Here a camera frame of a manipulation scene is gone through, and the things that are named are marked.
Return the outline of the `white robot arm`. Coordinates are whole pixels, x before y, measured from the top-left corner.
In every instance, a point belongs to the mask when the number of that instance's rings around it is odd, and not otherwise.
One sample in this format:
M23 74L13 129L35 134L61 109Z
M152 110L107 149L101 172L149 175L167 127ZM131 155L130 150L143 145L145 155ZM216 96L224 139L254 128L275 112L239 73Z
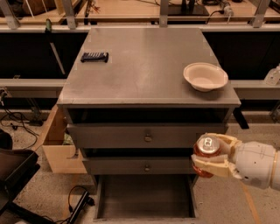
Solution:
M192 167L203 178L235 178L248 186L280 190L280 153L269 144L206 133L193 146Z

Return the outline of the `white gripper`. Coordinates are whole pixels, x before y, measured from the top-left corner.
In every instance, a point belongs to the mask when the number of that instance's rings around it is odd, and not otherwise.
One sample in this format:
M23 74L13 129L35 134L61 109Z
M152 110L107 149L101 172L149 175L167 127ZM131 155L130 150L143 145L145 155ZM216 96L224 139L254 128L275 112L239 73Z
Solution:
M199 176L236 178L260 189L277 188L277 150L272 145L242 143L233 136L207 134L218 138L221 152L216 157L192 155L192 166Z

